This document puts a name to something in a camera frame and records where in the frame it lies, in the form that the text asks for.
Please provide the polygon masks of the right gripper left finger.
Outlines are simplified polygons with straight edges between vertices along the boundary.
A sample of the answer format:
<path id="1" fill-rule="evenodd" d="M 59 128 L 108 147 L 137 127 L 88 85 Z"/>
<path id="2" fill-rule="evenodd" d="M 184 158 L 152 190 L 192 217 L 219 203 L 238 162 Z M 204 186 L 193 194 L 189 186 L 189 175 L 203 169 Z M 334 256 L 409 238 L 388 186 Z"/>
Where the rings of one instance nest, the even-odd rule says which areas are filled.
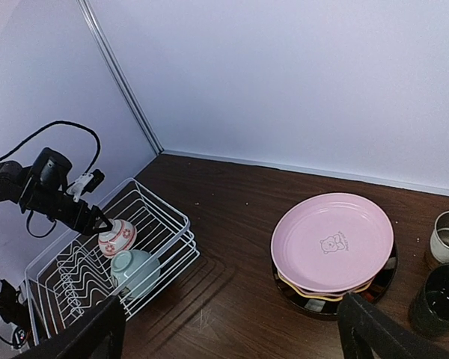
<path id="1" fill-rule="evenodd" d="M 126 318 L 117 296 L 84 313 L 69 328 L 18 358 L 120 358 Z"/>

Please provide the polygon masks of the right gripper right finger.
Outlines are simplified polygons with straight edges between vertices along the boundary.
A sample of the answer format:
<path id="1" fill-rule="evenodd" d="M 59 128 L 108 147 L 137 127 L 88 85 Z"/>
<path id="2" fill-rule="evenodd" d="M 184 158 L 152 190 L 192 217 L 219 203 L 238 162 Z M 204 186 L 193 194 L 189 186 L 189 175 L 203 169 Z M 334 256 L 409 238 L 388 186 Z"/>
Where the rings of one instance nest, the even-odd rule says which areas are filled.
<path id="1" fill-rule="evenodd" d="M 355 293 L 339 304 L 337 325 L 345 358 L 449 358 L 449 351 L 407 331 Z"/>

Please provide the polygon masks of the white bowl red pattern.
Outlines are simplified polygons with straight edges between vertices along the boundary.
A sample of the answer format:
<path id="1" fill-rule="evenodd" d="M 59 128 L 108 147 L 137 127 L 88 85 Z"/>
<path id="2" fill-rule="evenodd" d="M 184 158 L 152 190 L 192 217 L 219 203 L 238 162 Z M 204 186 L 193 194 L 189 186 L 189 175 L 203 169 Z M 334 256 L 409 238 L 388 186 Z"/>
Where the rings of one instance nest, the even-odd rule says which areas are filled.
<path id="1" fill-rule="evenodd" d="M 98 235 L 98 245 L 106 258 L 132 248 L 137 238 L 135 225 L 123 219 L 109 219 L 112 228 Z"/>

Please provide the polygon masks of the dark green mug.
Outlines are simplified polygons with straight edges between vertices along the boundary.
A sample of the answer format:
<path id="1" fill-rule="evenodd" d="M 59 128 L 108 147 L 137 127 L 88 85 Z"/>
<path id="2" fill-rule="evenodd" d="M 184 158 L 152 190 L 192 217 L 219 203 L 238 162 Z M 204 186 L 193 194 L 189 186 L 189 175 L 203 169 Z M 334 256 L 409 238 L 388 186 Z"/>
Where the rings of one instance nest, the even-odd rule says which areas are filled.
<path id="1" fill-rule="evenodd" d="M 414 331 L 429 339 L 449 332 L 449 263 L 428 274 L 409 306 L 409 322 Z"/>

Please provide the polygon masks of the light blue bowl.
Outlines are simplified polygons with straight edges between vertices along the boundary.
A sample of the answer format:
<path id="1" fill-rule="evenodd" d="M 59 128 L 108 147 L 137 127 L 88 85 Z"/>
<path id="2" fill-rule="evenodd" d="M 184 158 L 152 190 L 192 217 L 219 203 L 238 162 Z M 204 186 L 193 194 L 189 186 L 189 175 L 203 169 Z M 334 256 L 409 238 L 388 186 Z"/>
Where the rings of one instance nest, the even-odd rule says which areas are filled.
<path id="1" fill-rule="evenodd" d="M 117 253 L 111 261 L 111 279 L 115 288 L 123 286 L 119 295 L 132 301 L 148 295 L 161 274 L 158 258 L 141 250 L 126 250 Z"/>

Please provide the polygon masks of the light pink plate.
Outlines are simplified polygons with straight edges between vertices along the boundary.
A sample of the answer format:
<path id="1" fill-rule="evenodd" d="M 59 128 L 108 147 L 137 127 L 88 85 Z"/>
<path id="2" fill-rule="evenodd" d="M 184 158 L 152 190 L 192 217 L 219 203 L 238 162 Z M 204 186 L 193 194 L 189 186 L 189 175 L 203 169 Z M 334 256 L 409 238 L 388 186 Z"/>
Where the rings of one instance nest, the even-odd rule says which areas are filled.
<path id="1" fill-rule="evenodd" d="M 295 205 L 277 223 L 272 261 L 284 279 L 312 292 L 340 292 L 369 281 L 394 244 L 389 217 L 350 193 L 321 194 Z"/>

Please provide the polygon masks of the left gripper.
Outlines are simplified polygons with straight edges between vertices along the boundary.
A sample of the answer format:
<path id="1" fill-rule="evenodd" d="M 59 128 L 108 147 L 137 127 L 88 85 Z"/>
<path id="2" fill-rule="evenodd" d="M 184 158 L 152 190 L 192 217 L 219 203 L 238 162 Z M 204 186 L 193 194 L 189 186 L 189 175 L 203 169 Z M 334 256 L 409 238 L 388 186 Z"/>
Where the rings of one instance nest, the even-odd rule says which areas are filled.
<path id="1" fill-rule="evenodd" d="M 101 208 L 89 206 L 84 200 L 73 201 L 65 197 L 59 204 L 55 218 L 82 235 L 91 236 L 107 233 L 113 229 L 113 222 L 107 219 Z"/>

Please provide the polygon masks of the black rimmed cream plate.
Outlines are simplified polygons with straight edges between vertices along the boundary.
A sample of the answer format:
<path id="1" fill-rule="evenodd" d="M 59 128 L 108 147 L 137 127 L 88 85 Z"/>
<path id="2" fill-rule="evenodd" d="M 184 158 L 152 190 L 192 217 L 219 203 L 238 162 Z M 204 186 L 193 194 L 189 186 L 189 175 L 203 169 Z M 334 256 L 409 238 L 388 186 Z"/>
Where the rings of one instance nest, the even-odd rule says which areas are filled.
<path id="1" fill-rule="evenodd" d="M 358 292 L 358 295 L 365 301 L 375 304 L 387 292 L 398 264 L 397 243 L 394 242 L 391 254 L 385 266 L 378 272 L 375 278 L 371 281 L 366 290 Z M 304 315 L 322 320 L 322 321 L 336 321 L 337 308 L 340 301 L 325 301 L 322 299 L 305 298 L 299 295 L 296 290 L 285 283 L 278 277 L 278 270 L 275 264 L 271 264 L 272 276 L 279 292 Z"/>

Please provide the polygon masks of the white and brown cup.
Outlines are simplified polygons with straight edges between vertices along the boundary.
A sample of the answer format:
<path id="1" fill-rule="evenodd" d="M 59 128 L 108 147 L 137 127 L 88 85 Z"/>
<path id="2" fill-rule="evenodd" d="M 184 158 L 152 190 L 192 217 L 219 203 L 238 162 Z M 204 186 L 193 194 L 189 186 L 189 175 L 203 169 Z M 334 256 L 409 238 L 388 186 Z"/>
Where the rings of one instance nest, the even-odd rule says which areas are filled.
<path id="1" fill-rule="evenodd" d="M 449 211 L 435 220 L 424 259 L 431 270 L 449 263 Z"/>

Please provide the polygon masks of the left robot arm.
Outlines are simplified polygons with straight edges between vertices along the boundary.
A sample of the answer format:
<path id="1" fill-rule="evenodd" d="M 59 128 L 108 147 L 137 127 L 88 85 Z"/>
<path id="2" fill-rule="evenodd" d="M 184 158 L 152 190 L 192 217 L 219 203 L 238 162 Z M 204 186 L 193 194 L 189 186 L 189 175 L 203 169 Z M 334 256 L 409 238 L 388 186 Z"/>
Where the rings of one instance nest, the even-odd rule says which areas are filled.
<path id="1" fill-rule="evenodd" d="M 71 169 L 72 163 L 65 156 L 48 147 L 28 167 L 16 161 L 0 162 L 0 202 L 9 200 L 21 212 L 29 211 L 29 217 L 40 213 L 52 223 L 59 221 L 85 236 L 111 231 L 113 224 L 102 210 L 81 199 L 104 180 L 104 173 L 96 169 L 69 184 Z"/>

